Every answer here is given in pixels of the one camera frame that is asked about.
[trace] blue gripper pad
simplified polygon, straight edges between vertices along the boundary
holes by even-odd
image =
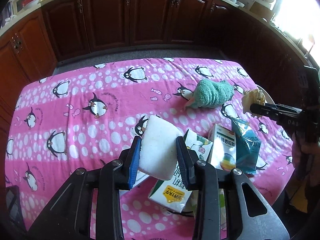
[[[139,137],[132,155],[132,161],[129,168],[129,180],[128,180],[129,189],[132,189],[133,185],[136,183],[138,167],[139,167],[140,145],[141,145],[141,138]]]

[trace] penguin print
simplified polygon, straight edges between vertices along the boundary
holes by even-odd
[[[281,135],[282,135],[282,137],[283,137],[284,139],[287,139],[287,140],[290,139],[290,137],[287,135],[287,133],[285,132],[284,129],[281,130]]]
[[[134,127],[134,131],[139,136],[142,136],[144,131],[146,130],[147,121],[149,119],[148,118],[144,119],[145,117],[146,117],[145,115],[143,117],[141,117],[140,120],[138,121],[138,123],[136,124],[136,126]]]
[[[40,79],[40,80],[39,80],[39,83],[40,83],[40,84],[42,84],[42,83],[46,82],[46,81],[47,81],[47,79],[48,79],[48,78]]]
[[[13,148],[13,139],[10,139],[7,142],[7,148],[5,150],[5,153],[8,158],[9,158],[9,155],[12,155],[12,148]]]
[[[266,163],[260,155],[258,155],[257,163],[256,163],[256,170],[264,171],[266,168],[265,166],[269,163]]]
[[[138,68],[131,67],[126,72],[124,72],[123,75],[126,79],[129,79],[136,83],[137,83],[137,80],[147,80],[143,67],[138,67]]]
[[[186,99],[186,100],[189,100],[193,97],[193,92],[184,87],[183,85],[181,85],[180,82],[178,82],[180,87],[177,88],[177,93],[173,94],[175,96],[181,96],[182,98]]]
[[[287,156],[287,155],[283,155],[283,156],[285,156],[285,159],[287,160],[288,165],[292,163],[292,156]]]
[[[237,72],[243,77],[249,77],[243,68],[237,68]]]
[[[195,70],[199,75],[202,75],[206,78],[213,77],[213,75],[211,74],[210,70],[207,67],[198,66],[198,67],[196,67]]]
[[[54,134],[55,132],[56,131],[54,131],[47,139],[47,148],[54,156],[58,157],[57,153],[67,153],[66,141],[64,138],[65,132],[62,131]]]
[[[60,98],[62,95],[67,95],[68,94],[68,88],[69,88],[70,80],[66,82],[59,82],[58,85],[56,85],[52,93],[57,97]]]
[[[95,93],[93,93],[93,98],[89,101],[88,106],[82,109],[89,110],[95,118],[99,118],[107,112],[108,107],[102,100],[97,98]]]
[[[94,65],[95,68],[104,68],[106,66],[106,64],[98,64],[98,65]]]
[[[36,191],[38,189],[38,184],[35,176],[30,171],[29,165],[27,163],[28,170],[26,171],[26,176],[23,177],[23,179],[28,183],[29,187],[31,188],[31,191]]]
[[[33,113],[32,108],[31,108],[31,112],[27,116],[27,119],[24,121],[27,123],[29,128],[33,128],[36,125],[37,119],[36,119],[35,114]]]
[[[230,118],[230,117],[239,118],[239,115],[233,108],[232,104],[228,104],[228,105],[223,104],[220,112],[226,118]]]
[[[268,134],[268,128],[266,127],[266,125],[263,122],[260,122],[259,120],[259,131],[263,132],[264,134]]]
[[[240,87],[238,84],[236,84],[233,80],[231,80],[233,82],[233,90],[234,91],[238,91],[240,94],[243,95],[243,88]]]
[[[22,96],[19,96],[15,110],[19,108],[21,100],[22,100]]]

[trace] packaging box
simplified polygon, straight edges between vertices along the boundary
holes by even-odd
[[[213,142],[208,162],[216,169],[231,171],[236,167],[236,134],[219,124],[209,131],[208,139]]]
[[[194,150],[199,159],[207,160],[212,150],[212,142],[188,130],[184,135],[188,149]],[[183,185],[179,165],[177,163],[171,180],[158,180],[149,194],[152,201],[176,212],[181,212],[185,207],[192,191],[187,191]]]
[[[149,177],[148,174],[143,173],[142,171],[137,172],[137,178],[136,178],[136,183],[133,184],[132,188],[135,186],[138,186],[141,182],[146,180]],[[123,195],[124,193],[129,192],[129,190],[119,190],[119,195]]]

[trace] gray carpet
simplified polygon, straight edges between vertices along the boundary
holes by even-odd
[[[217,49],[145,49],[120,53],[105,54],[101,56],[82,59],[76,62],[64,64],[55,69],[54,75],[67,71],[93,66],[101,63],[109,63],[139,58],[162,58],[162,57],[189,57],[225,59]]]

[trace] countertop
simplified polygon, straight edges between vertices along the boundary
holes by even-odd
[[[33,6],[32,8],[29,8],[27,10],[25,10],[24,12],[20,13],[19,15],[17,15],[15,18],[13,18],[8,24],[6,24],[2,29],[0,29],[0,38],[1,35],[3,35],[8,29],[10,29],[15,23],[17,23],[19,20],[21,20],[23,17],[25,17],[26,15],[28,15],[29,13],[39,9],[41,6],[51,2],[53,0],[44,0],[40,3],[38,3],[37,5]],[[255,19],[257,19],[258,21],[260,21],[262,24],[264,24],[265,26],[267,26],[269,29],[271,29],[276,35],[278,35],[278,37],[280,37],[296,54],[297,56],[303,61],[303,63],[305,65],[308,65],[307,61],[304,58],[303,53],[298,49],[298,47],[287,37],[285,37],[282,33],[280,33],[278,30],[276,30],[273,26],[271,26],[269,23],[265,22],[262,18],[260,18],[259,16],[257,16],[256,14],[250,12],[249,10],[245,9],[245,8],[241,8],[239,7],[236,3],[231,2],[230,0],[222,0],[225,3],[228,3],[232,6],[234,6],[235,8],[238,8],[239,10],[249,14],[251,17],[254,17]]]

